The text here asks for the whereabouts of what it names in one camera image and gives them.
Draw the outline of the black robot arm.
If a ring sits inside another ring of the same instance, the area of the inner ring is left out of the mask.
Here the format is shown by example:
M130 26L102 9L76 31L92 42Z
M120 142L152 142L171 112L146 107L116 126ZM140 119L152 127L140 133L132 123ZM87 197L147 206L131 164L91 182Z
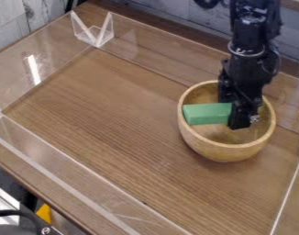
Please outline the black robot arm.
M232 104L228 127L244 129L260 120L263 88L279 71L280 0L230 0L228 8L231 56L222 61L218 100Z

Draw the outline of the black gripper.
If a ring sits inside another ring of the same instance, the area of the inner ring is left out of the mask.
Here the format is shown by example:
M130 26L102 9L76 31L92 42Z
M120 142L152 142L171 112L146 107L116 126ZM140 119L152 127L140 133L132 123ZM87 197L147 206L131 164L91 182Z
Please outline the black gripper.
M232 103L228 127L246 129L260 120L262 90L278 74L278 46L268 42L260 52L240 50L228 44L230 59L222 61L218 77L218 101Z

